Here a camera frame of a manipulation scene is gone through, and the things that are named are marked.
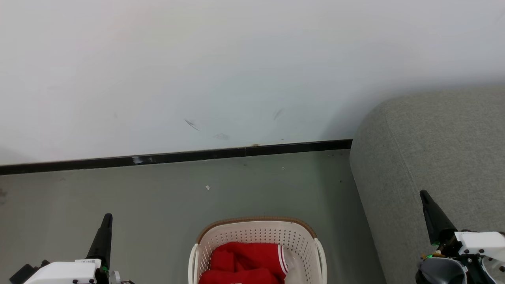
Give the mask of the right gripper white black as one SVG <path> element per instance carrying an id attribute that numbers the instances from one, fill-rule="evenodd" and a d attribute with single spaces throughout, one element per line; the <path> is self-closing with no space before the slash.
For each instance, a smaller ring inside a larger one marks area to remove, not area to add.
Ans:
<path id="1" fill-rule="evenodd" d="M 426 190 L 420 198 L 428 237 L 437 250 L 422 256 L 417 284 L 503 284 L 504 234 L 458 232 Z"/>

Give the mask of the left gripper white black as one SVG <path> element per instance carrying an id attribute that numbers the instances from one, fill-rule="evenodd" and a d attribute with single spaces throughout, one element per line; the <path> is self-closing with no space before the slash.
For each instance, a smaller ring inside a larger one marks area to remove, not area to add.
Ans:
<path id="1" fill-rule="evenodd" d="M 86 259 L 74 262 L 49 262 L 43 260 L 39 267 L 24 265 L 12 277 L 11 284 L 133 284 L 121 280 L 110 265 L 112 245 L 112 214 L 103 216 Z"/>

